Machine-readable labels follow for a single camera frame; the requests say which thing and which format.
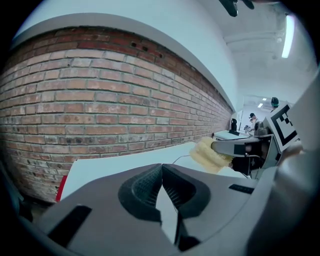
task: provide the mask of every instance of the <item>yellow cloth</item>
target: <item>yellow cloth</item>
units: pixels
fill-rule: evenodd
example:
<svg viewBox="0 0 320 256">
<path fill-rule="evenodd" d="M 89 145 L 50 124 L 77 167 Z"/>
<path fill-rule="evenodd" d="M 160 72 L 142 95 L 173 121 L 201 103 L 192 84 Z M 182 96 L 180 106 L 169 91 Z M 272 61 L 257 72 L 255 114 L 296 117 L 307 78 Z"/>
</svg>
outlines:
<svg viewBox="0 0 320 256">
<path fill-rule="evenodd" d="M 193 149 L 190 151 L 190 156 L 197 163 L 201 164 L 208 173 L 216 174 L 223 167 L 227 167 L 233 157 L 215 152 L 211 148 L 211 144 L 216 141 L 210 137 L 203 137 Z"/>
</svg>

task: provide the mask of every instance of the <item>fluorescent light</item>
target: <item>fluorescent light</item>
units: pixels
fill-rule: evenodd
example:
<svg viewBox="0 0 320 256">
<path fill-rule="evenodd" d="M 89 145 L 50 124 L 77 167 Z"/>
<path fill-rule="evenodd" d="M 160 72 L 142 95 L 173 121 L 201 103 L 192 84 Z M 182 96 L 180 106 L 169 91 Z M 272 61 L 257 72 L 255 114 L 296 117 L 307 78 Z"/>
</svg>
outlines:
<svg viewBox="0 0 320 256">
<path fill-rule="evenodd" d="M 293 16 L 287 15 L 285 17 L 286 21 L 286 31 L 285 31 L 285 41 L 283 46 L 282 58 L 288 58 L 292 41 L 294 40 L 295 34 L 295 18 Z"/>
</svg>

